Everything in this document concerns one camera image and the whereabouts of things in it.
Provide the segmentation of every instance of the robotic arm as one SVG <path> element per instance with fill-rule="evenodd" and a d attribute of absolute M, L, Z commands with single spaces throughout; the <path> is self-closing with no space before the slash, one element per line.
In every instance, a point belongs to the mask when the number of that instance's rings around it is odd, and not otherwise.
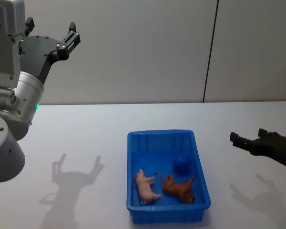
<path fill-rule="evenodd" d="M 27 134 L 52 64 L 81 42 L 72 22 L 66 37 L 29 36 L 23 0 L 0 0 L 0 182 L 17 176 L 25 157 L 17 141 Z"/>

